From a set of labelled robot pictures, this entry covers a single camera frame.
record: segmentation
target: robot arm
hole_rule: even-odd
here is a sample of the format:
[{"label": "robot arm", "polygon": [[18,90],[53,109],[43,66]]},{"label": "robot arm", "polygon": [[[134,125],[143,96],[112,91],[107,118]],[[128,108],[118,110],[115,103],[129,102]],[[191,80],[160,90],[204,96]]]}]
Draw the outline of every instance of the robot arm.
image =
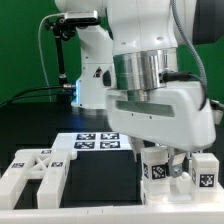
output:
[{"label": "robot arm", "polygon": [[[198,82],[163,82],[162,74],[178,72],[171,1],[55,0],[65,11],[107,9],[113,33],[117,89],[107,91],[107,115],[112,130],[184,152],[210,147],[215,129],[210,103],[199,110],[203,92]],[[193,33],[196,0],[182,1],[189,37]]]}]

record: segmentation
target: green wall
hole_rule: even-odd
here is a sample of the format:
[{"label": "green wall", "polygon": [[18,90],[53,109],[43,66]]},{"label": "green wall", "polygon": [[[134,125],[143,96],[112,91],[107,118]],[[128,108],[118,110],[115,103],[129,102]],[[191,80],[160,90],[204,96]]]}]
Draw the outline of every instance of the green wall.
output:
[{"label": "green wall", "polygon": [[[0,102],[16,93],[45,86],[38,50],[38,28],[49,14],[58,13],[53,0],[0,0]],[[58,84],[58,67],[52,32],[42,29],[42,47],[51,85]],[[78,38],[63,43],[69,81],[80,75]]]},{"label": "green wall", "polygon": [[[57,13],[53,0],[0,0],[0,102],[16,93],[45,86],[38,51],[38,27],[46,15]],[[56,50],[52,32],[42,30],[43,51],[51,85],[58,84]],[[65,67],[72,82],[81,73],[78,38],[63,42]],[[215,44],[197,47],[208,75],[209,96],[224,102],[224,38]],[[198,73],[186,47],[179,48],[181,70]],[[30,99],[29,101],[46,101]]]}]

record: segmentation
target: silver cylindrical part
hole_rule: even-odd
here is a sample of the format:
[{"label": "silver cylindrical part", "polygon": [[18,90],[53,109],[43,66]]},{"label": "silver cylindrical part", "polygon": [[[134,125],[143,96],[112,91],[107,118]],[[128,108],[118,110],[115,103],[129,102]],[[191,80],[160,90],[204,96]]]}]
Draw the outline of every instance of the silver cylindrical part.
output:
[{"label": "silver cylindrical part", "polygon": [[143,90],[145,95],[148,90],[164,87],[160,82],[161,72],[177,71],[176,48],[117,55],[114,65],[119,90],[140,95],[139,90]]}]

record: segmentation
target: white block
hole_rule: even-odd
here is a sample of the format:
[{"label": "white block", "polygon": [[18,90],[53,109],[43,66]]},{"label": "white block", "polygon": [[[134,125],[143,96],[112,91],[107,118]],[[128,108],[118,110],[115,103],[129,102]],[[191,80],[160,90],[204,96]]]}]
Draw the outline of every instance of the white block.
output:
[{"label": "white block", "polygon": [[195,201],[218,199],[219,161],[212,153],[192,155],[192,196]]},{"label": "white block", "polygon": [[59,208],[70,164],[69,152],[54,153],[37,192],[38,208]]},{"label": "white block", "polygon": [[163,196],[170,191],[170,182],[166,176],[165,164],[168,153],[161,147],[144,148],[142,156],[142,180],[146,196],[153,199]]}]

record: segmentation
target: white plastic part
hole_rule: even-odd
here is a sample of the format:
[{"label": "white plastic part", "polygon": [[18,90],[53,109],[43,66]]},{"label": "white plastic part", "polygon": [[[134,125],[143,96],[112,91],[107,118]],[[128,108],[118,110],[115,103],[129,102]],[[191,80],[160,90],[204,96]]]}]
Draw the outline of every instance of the white plastic part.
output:
[{"label": "white plastic part", "polygon": [[70,160],[77,157],[72,151],[75,149],[17,151],[0,179],[0,210],[14,209],[30,179],[43,179],[37,193],[38,208],[59,208]]},{"label": "white plastic part", "polygon": [[0,212],[0,222],[4,224],[221,224],[223,219],[223,203]]},{"label": "white plastic part", "polygon": [[214,123],[216,125],[219,125],[220,122],[222,121],[223,112],[221,110],[212,110],[212,113],[213,113]]},{"label": "white plastic part", "polygon": [[113,55],[177,47],[170,1],[107,1]]},{"label": "white plastic part", "polygon": [[82,57],[82,74],[76,82],[76,99],[73,107],[84,109],[106,109],[105,95],[111,86],[104,86],[103,75],[109,72],[112,86],[113,77],[113,41],[106,30],[100,26],[77,29]]},{"label": "white plastic part", "polygon": [[118,109],[118,100],[127,101],[125,93],[107,92],[107,115],[112,130],[162,145],[195,152],[209,148],[215,141],[215,128],[209,101],[202,102],[198,82],[170,82],[166,88],[150,91],[150,102],[170,105],[174,116],[159,116]]},{"label": "white plastic part", "polygon": [[170,192],[170,182],[166,176],[165,164],[168,162],[168,153],[161,147],[143,148],[142,180],[145,196],[158,200]]},{"label": "white plastic part", "polygon": [[59,208],[70,165],[68,152],[53,154],[37,192],[39,209]]},{"label": "white plastic part", "polygon": [[26,171],[35,163],[34,155],[19,154],[0,180],[0,209],[13,209],[26,183]]},{"label": "white plastic part", "polygon": [[[181,25],[183,27],[183,30],[188,39],[192,41],[197,0],[178,0],[176,1],[176,4],[177,4],[178,16]],[[185,45],[185,42],[177,29],[176,23],[173,22],[173,24],[174,24],[174,33],[178,45]]]},{"label": "white plastic part", "polygon": [[190,194],[192,180],[188,173],[183,172],[180,177],[177,177],[175,179],[175,184],[180,194]]},{"label": "white plastic part", "polygon": [[192,155],[193,198],[196,201],[216,201],[218,194],[219,161],[212,153]]}]

